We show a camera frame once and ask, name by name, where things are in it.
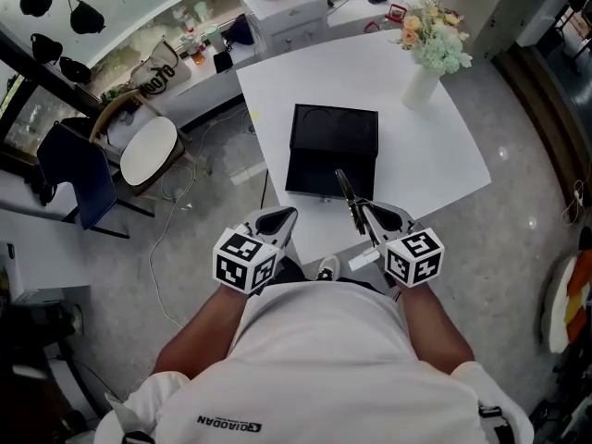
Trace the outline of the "dark blue chair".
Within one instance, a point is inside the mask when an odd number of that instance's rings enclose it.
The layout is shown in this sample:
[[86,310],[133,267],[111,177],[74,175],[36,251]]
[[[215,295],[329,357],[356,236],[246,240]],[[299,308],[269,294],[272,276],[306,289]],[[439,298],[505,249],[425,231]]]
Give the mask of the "dark blue chair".
[[119,204],[143,216],[154,213],[117,197],[107,157],[98,146],[61,123],[49,129],[36,153],[45,181],[56,186],[69,183],[77,201],[81,227],[126,240],[127,233],[99,228],[99,221]]

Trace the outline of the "person's white shirt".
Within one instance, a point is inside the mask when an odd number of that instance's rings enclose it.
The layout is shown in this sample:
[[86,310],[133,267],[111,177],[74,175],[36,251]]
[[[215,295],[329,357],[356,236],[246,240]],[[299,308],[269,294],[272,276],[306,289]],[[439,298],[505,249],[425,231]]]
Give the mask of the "person's white shirt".
[[338,281],[249,298],[227,357],[147,377],[93,444],[533,444],[525,412],[476,360],[418,359],[402,300]]

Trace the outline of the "person's right forearm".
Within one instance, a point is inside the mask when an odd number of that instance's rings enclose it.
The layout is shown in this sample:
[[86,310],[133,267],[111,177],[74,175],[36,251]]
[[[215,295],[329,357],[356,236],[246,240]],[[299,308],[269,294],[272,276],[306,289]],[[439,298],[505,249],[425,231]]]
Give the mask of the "person's right forearm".
[[427,283],[401,287],[409,338],[419,360],[450,375],[475,359],[473,350],[452,323]]

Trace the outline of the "black box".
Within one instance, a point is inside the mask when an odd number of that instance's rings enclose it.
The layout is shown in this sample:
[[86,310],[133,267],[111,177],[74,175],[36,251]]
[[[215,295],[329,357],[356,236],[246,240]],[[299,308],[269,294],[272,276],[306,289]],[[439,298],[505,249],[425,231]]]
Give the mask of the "black box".
[[290,134],[285,190],[342,198],[337,170],[355,194],[374,198],[378,113],[357,108],[297,104]]

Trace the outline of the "yellow cushion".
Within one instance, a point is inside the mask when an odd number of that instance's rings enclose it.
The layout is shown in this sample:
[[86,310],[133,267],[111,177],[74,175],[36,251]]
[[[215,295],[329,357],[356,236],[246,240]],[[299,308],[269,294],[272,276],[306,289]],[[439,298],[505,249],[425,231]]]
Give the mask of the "yellow cushion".
[[586,322],[586,310],[583,305],[584,301],[583,290],[579,290],[574,295],[568,297],[564,317],[564,322],[567,327],[580,327]]

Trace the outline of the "person's left forearm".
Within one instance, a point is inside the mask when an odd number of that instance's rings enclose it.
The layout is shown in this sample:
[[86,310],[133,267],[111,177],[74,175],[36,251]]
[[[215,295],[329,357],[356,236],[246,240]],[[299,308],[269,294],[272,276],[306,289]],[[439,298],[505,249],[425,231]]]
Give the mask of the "person's left forearm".
[[249,297],[220,285],[191,321],[157,356],[154,374],[177,372],[194,379],[223,361]]

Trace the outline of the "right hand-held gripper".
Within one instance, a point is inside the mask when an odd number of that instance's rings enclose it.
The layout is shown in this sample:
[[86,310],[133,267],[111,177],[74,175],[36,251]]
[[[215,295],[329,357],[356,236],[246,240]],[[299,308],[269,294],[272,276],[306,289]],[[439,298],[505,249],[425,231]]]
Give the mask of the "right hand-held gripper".
[[432,228],[424,228],[404,209],[387,203],[361,207],[368,235],[377,247],[389,235],[405,235],[385,244],[384,269],[407,288],[439,276],[445,247]]

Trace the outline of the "white vase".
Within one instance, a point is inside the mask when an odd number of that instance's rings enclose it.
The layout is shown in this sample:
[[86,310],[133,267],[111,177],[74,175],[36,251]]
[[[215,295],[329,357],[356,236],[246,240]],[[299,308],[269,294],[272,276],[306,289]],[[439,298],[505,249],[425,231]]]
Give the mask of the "white vase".
[[436,71],[417,65],[409,82],[402,103],[409,109],[417,110],[426,105],[438,86],[440,74]]

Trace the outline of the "large orange cushion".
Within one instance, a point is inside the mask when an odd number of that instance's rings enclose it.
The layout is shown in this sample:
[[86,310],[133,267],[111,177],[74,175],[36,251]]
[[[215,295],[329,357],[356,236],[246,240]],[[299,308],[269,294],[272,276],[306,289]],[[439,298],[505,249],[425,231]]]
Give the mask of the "large orange cushion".
[[579,293],[591,278],[592,250],[581,251],[576,260],[572,277],[567,286],[567,295],[572,297]]

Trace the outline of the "person's black shorts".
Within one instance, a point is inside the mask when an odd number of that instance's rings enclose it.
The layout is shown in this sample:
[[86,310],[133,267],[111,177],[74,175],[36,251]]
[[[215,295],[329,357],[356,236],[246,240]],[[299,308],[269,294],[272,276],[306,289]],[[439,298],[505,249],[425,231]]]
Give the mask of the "person's black shorts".
[[[284,257],[278,264],[279,270],[276,275],[267,283],[267,287],[277,284],[288,284],[288,283],[298,283],[298,282],[305,282],[310,281],[302,271],[302,269],[292,261],[288,256]],[[344,282],[344,283],[351,283],[356,284],[362,288],[367,290],[371,290],[374,292],[379,292],[375,287],[373,287],[370,283],[359,281],[352,278],[343,277],[339,271],[339,278],[333,281]]]

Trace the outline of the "white table with black legs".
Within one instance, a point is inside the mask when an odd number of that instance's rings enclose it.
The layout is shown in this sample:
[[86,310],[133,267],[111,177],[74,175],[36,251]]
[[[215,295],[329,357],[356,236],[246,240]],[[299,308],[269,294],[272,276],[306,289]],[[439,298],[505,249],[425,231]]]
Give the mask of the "white table with black legs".
[[402,98],[416,71],[397,31],[309,46],[241,68],[238,79],[278,201],[299,213],[292,233],[309,264],[362,242],[343,201],[322,202],[285,189],[297,104],[376,111],[374,196],[420,219],[491,181],[461,114],[442,85],[417,109]]

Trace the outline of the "beige tote bag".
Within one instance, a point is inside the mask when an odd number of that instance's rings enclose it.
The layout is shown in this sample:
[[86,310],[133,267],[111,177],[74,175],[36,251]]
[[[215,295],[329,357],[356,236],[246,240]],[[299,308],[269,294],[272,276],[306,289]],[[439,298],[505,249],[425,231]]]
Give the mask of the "beige tote bag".
[[164,39],[152,53],[131,71],[130,84],[148,97],[156,97],[179,86],[191,77],[191,71],[174,48]]

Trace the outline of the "wooden chair with white cushion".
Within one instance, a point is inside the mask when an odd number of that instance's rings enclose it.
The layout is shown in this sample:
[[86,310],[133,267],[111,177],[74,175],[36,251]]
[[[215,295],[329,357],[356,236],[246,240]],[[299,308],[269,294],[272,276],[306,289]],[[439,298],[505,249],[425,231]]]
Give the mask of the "wooden chair with white cushion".
[[[101,134],[106,132],[115,115],[130,103],[147,107],[154,113],[154,117],[136,131],[124,149],[118,150],[102,141]],[[123,179],[136,196],[143,196],[182,158],[192,165],[191,174],[196,174],[198,159],[186,148],[190,141],[139,90],[123,93],[110,102],[95,121],[89,137],[90,143],[116,157]]]

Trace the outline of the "green potted plant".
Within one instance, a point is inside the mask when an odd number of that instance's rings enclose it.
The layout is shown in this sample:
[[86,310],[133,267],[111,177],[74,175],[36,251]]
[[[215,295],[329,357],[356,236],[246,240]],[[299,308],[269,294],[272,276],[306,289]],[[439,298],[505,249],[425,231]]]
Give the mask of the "green potted plant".
[[132,91],[133,88],[130,87],[128,83],[118,84],[115,85],[104,92],[101,93],[100,101],[102,107],[107,107],[111,102],[113,102],[116,98],[120,95],[128,93]]

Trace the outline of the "pastel flower bouquet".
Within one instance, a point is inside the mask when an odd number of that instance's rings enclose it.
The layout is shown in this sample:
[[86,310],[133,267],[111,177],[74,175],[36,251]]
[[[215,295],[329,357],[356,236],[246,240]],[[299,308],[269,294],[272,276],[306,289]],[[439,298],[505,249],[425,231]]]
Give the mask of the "pastel flower bouquet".
[[412,55],[416,65],[438,76],[470,68],[473,57],[465,49],[470,35],[459,29],[463,19],[439,0],[421,0],[403,18],[396,44]]

